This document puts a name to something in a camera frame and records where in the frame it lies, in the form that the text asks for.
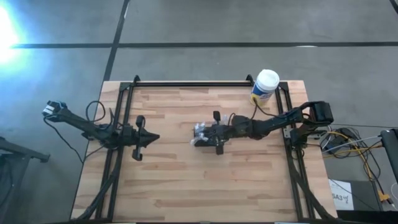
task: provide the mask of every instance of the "yellow cable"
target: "yellow cable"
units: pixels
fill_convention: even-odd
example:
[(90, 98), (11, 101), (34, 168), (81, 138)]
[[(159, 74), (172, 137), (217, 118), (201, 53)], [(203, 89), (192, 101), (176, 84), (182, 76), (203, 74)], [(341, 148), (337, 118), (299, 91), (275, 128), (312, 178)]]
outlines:
[[(337, 133), (337, 132), (335, 132), (335, 131), (328, 131), (328, 133), (329, 133), (329, 134), (337, 134), (337, 135), (340, 135), (341, 137), (347, 139), (349, 142), (352, 142), (351, 139), (350, 139), (349, 137), (345, 136), (344, 134)], [(366, 161), (365, 157), (361, 154), (361, 151), (358, 149), (358, 147), (356, 147), (354, 144), (353, 144), (353, 146), (354, 146), (354, 148), (355, 148), (354, 151), (356, 151), (356, 152), (359, 154), (359, 156), (361, 156), (363, 162), (365, 163), (365, 167), (366, 167), (366, 170), (367, 170), (367, 172), (368, 172), (367, 175), (368, 175), (369, 179), (371, 180), (371, 179), (372, 179), (372, 173), (371, 173), (371, 170), (370, 170), (370, 168), (369, 168), (368, 162)]]
[[(350, 139), (349, 137), (345, 136), (344, 134), (337, 133), (337, 132), (335, 132), (335, 131), (329, 131), (328, 133), (329, 133), (329, 134), (337, 134), (337, 135), (340, 135), (341, 137), (347, 139), (349, 142), (352, 142), (351, 139)], [(351, 152), (351, 151), (357, 152), (357, 153), (361, 156), (363, 162), (365, 163), (366, 170), (368, 171), (367, 175), (368, 175), (368, 177), (369, 177), (369, 180), (373, 180), (373, 178), (372, 178), (372, 173), (371, 173), (370, 168), (369, 168), (369, 164), (368, 164), (368, 162), (366, 161), (365, 157), (362, 155), (361, 151), (364, 151), (364, 150), (367, 150), (367, 149), (371, 150), (372, 148), (382, 147), (382, 146), (381, 146), (381, 145), (372, 146), (372, 147), (368, 147), (368, 148), (365, 148), (365, 149), (359, 149), (359, 148), (356, 147), (354, 144), (353, 144), (353, 146), (354, 146), (355, 149), (350, 149), (350, 150), (345, 150), (345, 151), (337, 152), (337, 153), (335, 153), (335, 155), (336, 155), (336, 154), (340, 154), (340, 153), (344, 153), (344, 152)], [(382, 193), (381, 190), (378, 190), (377, 192), (378, 192), (378, 194), (379, 194), (379, 198), (380, 198), (380, 201), (381, 201), (381, 202), (390, 199), (390, 195)]]
[[(350, 150), (338, 151), (338, 152), (335, 153), (335, 155), (342, 154), (342, 153), (345, 153), (345, 152), (365, 151), (365, 150), (368, 150), (368, 149), (376, 149), (376, 148), (380, 148), (380, 147), (382, 147), (382, 146), (378, 145), (378, 146), (367, 147), (367, 148), (359, 148), (359, 149), (350, 149)], [(333, 155), (323, 156), (323, 158), (330, 158), (330, 157), (333, 157)]]

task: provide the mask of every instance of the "white cable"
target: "white cable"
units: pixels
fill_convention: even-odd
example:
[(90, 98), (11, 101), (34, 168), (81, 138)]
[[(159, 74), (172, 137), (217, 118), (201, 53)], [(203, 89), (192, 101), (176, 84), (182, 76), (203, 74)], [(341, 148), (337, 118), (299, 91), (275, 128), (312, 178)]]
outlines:
[(397, 182), (395, 182), (395, 183), (393, 183), (393, 184), (391, 185), (391, 194), (392, 194), (392, 196), (393, 196), (395, 199), (398, 200), (397, 196), (394, 195), (394, 191), (392, 190), (392, 189), (394, 188), (394, 185), (396, 185), (396, 184), (397, 184)]
[(364, 141), (364, 140), (368, 140), (368, 139), (374, 139), (374, 138), (378, 138), (378, 137), (379, 137), (379, 136), (373, 136), (373, 137), (368, 137), (368, 138), (364, 138), (364, 139), (360, 139), (360, 140), (356, 140), (356, 141), (347, 142), (347, 143), (345, 143), (345, 144), (341, 144), (341, 145), (339, 145), (339, 146), (335, 146), (335, 147), (333, 147), (333, 148), (331, 148), (331, 149), (328, 149), (328, 150), (326, 150), (326, 151), (323, 151), (322, 153), (325, 153), (325, 152), (328, 152), (328, 151), (337, 149), (337, 148), (339, 148), (339, 147), (341, 147), (341, 146), (346, 146), (346, 145), (349, 145), (349, 144), (352, 144), (352, 143), (356, 143), (356, 142), (359, 142), (359, 141)]
[(330, 139), (331, 139), (331, 134), (329, 134), (329, 138), (328, 138), (326, 144), (322, 146), (322, 150), (329, 144)]

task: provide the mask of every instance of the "container lid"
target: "container lid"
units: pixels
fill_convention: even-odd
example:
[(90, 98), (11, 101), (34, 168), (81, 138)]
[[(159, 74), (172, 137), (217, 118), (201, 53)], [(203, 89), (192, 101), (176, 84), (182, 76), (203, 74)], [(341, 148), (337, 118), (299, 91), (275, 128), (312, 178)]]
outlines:
[(272, 91), (279, 85), (279, 76), (272, 70), (263, 69), (257, 76), (256, 83), (261, 89)]

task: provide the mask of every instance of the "blue label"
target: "blue label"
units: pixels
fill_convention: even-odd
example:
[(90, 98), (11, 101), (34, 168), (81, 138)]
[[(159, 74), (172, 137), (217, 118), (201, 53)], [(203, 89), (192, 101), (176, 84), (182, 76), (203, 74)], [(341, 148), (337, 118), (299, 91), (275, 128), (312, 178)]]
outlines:
[(257, 85), (254, 85), (251, 93), (259, 96), (260, 99), (267, 99), (272, 96), (273, 91), (262, 91), (257, 87)]

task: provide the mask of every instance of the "black stand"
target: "black stand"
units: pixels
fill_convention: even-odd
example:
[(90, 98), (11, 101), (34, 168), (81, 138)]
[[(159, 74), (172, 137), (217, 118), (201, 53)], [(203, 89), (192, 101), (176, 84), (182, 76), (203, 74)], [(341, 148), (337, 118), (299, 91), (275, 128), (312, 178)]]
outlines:
[(50, 155), (45, 155), (28, 148), (18, 146), (17, 144), (7, 141), (3, 137), (0, 137), (0, 149), (11, 153), (27, 155), (30, 156), (30, 158), (40, 159), (41, 162), (48, 162), (50, 157)]
[(16, 197), (19, 195), (22, 180), (30, 159), (48, 162), (50, 155), (18, 146), (0, 137), (0, 149), (6, 152), (0, 154), (0, 223), (12, 223), (17, 208)]

